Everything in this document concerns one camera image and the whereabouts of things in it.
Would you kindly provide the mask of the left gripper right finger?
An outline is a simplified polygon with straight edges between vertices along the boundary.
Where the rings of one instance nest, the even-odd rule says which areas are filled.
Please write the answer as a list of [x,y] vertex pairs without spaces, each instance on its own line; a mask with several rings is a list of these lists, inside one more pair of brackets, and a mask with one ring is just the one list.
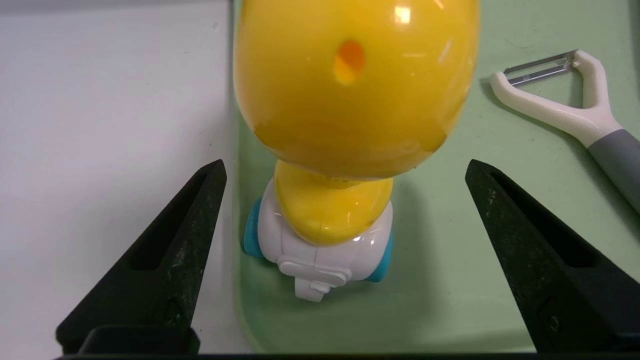
[[638,358],[638,281],[496,167],[465,182],[537,355]]

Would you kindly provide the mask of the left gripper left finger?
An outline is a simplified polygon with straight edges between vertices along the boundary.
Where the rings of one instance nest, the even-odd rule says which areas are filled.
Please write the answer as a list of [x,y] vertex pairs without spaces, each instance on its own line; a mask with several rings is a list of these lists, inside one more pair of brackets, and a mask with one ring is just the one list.
[[197,353],[195,306],[227,172],[202,166],[55,331],[64,353]]

